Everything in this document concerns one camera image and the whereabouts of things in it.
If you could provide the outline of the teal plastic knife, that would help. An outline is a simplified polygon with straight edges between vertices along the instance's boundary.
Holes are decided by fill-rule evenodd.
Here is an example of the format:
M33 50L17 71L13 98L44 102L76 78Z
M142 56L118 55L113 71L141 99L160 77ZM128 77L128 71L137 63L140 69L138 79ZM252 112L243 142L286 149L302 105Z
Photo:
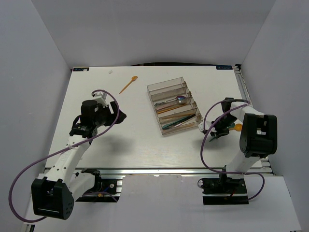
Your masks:
M179 124L173 124L173 123L169 123L169 124L166 124L162 127L163 130L167 130L173 126L176 126L176 125L179 125Z

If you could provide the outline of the black knife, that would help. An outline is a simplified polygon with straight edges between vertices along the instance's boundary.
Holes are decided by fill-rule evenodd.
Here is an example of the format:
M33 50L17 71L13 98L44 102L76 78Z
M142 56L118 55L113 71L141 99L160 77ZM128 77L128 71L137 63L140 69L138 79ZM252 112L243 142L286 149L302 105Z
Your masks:
M189 116L183 117L183 118L181 118L181 119L178 119L178 120L174 121L173 124L180 124L180 123L182 123L182 122L185 122L185 121L187 121L187 120L189 120L189 119L194 118L195 116L196 116L196 115L193 114L193 115L189 115Z

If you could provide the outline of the iridescent ornate spoon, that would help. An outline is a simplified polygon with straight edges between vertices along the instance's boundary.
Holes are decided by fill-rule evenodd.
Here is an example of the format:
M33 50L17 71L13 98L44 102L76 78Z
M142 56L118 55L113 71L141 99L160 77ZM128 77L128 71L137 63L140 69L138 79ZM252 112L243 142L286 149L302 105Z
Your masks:
M186 99L185 96L179 95L179 96L177 96L177 97L175 97L175 98L173 98L173 99L170 99L170 100L166 100L166 101L162 101L162 102L157 102L157 103L155 104L155 106L163 105L163 104L165 104L165 103L169 103L169 102L172 102L172 101L180 101L180 100L184 100L184 99Z

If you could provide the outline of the silver spoon pink handle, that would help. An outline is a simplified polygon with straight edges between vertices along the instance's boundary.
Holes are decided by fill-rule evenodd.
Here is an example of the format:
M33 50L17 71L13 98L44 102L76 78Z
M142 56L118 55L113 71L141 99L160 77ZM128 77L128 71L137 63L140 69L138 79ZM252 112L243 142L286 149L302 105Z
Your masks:
M161 111L163 109L168 109L168 108L173 107L173 106L180 106L180 105L187 104L187 102L188 102L188 99L175 99L173 101L157 105L155 107L155 109L157 111Z

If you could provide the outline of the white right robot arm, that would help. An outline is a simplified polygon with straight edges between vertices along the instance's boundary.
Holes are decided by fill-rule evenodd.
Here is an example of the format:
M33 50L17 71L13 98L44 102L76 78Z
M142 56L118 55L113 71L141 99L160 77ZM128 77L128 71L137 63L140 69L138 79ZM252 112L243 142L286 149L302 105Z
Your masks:
M278 144L278 120L255 110L248 100L225 98L218 102L223 114L210 123L203 122L203 132L214 138L229 134L230 126L237 120L242 123L239 152L223 169L224 177L218 180L218 188L225 193L235 188L235 180L242 179L259 160L274 154Z

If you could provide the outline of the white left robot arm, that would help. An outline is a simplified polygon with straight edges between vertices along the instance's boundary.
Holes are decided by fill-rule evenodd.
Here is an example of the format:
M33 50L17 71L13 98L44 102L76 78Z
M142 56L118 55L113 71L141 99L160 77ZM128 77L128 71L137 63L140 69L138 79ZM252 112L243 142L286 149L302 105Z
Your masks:
M73 173L83 154L98 137L101 126L111 128L126 118L116 101L109 105L104 100L82 102L81 113L74 119L69 132L66 150L62 151L43 178L36 178L31 185L33 212L37 216L66 220L74 203L84 194L101 190L100 172L85 169L76 177Z

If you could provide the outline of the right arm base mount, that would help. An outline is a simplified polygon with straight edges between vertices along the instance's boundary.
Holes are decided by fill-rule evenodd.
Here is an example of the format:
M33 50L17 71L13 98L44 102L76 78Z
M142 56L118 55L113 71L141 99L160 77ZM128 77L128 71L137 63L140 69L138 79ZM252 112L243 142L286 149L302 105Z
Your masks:
M202 178L197 182L203 193L203 205L249 204L244 178L233 179L227 174L216 178Z

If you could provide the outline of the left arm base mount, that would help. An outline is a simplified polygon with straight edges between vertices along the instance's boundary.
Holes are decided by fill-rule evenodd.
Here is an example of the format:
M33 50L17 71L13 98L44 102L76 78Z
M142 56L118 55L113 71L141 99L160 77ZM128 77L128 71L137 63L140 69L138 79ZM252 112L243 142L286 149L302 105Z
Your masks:
M95 185L90 190L85 192L77 202L94 202L94 203L115 203L120 198L122 190L122 179L119 177L106 177L102 175L99 170L85 169L80 172L76 172L75 178L80 174L92 174L95 176Z

